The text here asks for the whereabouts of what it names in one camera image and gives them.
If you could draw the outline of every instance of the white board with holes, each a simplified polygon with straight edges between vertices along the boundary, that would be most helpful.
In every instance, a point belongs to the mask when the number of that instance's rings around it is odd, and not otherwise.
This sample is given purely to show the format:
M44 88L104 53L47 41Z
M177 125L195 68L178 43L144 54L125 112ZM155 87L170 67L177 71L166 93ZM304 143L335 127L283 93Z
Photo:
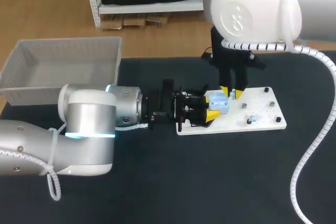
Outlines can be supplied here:
M214 92L222 92L222 90L207 91L205 95ZM270 131L283 130L287 123L281 112L279 103L274 95L273 89L268 88L250 88L246 89L239 100L229 98L229 113L222 115L208 127L194 127L190 125L189 120L182 124L182 132L176 131L178 135L201 135L201 134L217 134L230 132L248 132L248 131ZM257 119L251 124L247 123L250 116L253 115Z

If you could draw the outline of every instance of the black wire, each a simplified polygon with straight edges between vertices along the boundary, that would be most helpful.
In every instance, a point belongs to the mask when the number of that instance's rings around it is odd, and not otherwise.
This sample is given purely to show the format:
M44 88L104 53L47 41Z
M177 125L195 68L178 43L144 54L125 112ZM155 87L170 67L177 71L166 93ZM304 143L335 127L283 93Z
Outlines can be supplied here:
M210 49L210 48L212 48L212 47L208 47L203 53L205 53L205 52L207 52L208 51L208 49Z

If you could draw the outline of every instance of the white cable tie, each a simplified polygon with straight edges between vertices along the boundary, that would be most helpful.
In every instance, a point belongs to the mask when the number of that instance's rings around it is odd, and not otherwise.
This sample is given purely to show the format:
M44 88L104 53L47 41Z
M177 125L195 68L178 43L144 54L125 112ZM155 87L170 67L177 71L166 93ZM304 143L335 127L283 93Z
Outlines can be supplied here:
M44 171L42 171L40 173L40 176L44 176L46 175L50 170L53 170L53 163L54 163L54 157L55 157L55 152L56 152L56 146L57 146L57 140L58 140L58 131L55 128L50 128L49 131L52 132L52 139L53 142L51 144L51 151L50 151L50 156L49 156L49 160L48 160L48 168L51 169L44 169Z

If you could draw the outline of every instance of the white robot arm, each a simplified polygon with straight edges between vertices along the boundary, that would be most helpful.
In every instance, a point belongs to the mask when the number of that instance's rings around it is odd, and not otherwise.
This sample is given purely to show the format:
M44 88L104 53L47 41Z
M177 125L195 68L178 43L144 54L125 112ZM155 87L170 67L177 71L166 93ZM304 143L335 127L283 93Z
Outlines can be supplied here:
M224 39L227 53L232 50L249 52L291 51L320 60L330 71L336 88L336 66L330 58L317 50L294 46L293 41L336 41L336 0L209 0L204 3L207 18ZM315 138L295 168L290 182L290 198L293 207L306 224L312 222L301 211L296 186L299 175L312 153L323 141L336 120L336 94L331 112L323 129Z

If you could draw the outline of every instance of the wooden floor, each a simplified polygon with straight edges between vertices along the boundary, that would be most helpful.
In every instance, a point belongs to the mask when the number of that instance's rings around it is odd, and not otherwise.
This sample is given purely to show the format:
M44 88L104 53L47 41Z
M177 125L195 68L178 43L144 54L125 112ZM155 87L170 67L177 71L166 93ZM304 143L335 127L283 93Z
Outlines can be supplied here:
M164 28L102 31L94 27L88 0L0 0L0 67L19 39L35 38L121 36L123 58L199 56L211 44L210 28L192 14L173 17ZM0 97L0 111L4 104Z

